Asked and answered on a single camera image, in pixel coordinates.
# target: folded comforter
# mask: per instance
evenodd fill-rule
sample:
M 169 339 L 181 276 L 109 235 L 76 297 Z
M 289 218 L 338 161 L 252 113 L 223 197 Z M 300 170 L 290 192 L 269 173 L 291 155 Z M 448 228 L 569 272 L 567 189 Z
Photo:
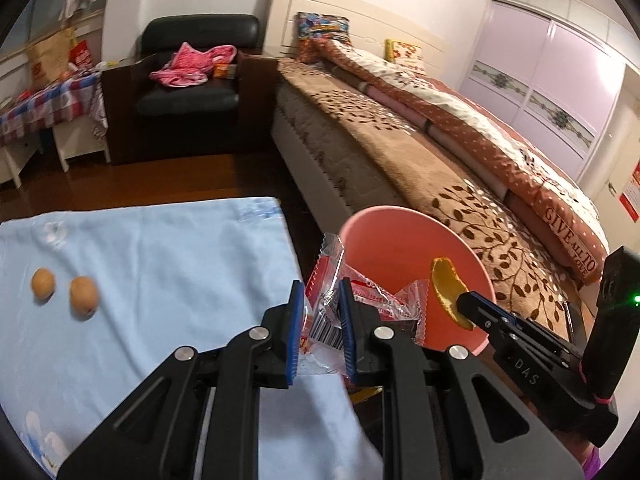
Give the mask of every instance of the folded comforter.
M 609 245 L 595 206 L 557 166 L 510 126 L 441 81 L 364 50 L 316 40 L 322 56 L 425 115 L 549 225 L 578 279 L 600 279 Z

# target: colorful pillow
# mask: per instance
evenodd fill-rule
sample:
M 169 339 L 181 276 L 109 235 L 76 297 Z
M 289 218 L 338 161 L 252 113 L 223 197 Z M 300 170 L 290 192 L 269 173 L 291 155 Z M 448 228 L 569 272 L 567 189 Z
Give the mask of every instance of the colorful pillow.
M 385 60 L 404 66 L 418 74 L 427 75 L 424 71 L 422 48 L 418 45 L 398 40 L 385 40 Z
M 313 40 L 338 40 L 351 45 L 349 38 L 349 19 L 330 14 L 316 14 L 313 12 L 298 13 L 298 39 L 300 50 L 298 61 L 313 63 L 320 59 Z

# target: wooden floor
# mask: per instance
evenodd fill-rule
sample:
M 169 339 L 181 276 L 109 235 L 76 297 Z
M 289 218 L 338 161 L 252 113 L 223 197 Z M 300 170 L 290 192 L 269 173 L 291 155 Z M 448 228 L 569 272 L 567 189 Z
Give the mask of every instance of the wooden floor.
M 274 150 L 209 155 L 108 166 L 101 153 L 70 161 L 63 173 L 55 152 L 36 153 L 22 187 L 0 186 L 0 219 L 51 211 L 190 202 L 216 198 L 274 196 L 280 200 L 303 277 L 310 274 L 322 235 L 286 165 Z

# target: chair seat cushion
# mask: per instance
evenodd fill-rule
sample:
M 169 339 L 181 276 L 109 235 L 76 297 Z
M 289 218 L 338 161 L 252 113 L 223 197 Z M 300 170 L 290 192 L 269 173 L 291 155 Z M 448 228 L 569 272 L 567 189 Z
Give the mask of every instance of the chair seat cushion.
M 186 88 L 156 85 L 136 103 L 136 110 L 142 116 L 228 112 L 236 108 L 238 93 L 233 82 L 225 79 L 211 79 Z

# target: barcode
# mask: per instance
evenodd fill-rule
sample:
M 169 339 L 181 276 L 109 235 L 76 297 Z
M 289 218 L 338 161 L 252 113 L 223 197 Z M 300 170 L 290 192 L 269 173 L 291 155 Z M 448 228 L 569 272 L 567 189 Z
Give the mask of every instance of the barcode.
M 314 316 L 314 323 L 309 331 L 309 337 L 336 350 L 342 350 L 344 347 L 342 330 L 340 327 L 331 324 L 323 310 L 319 310 Z

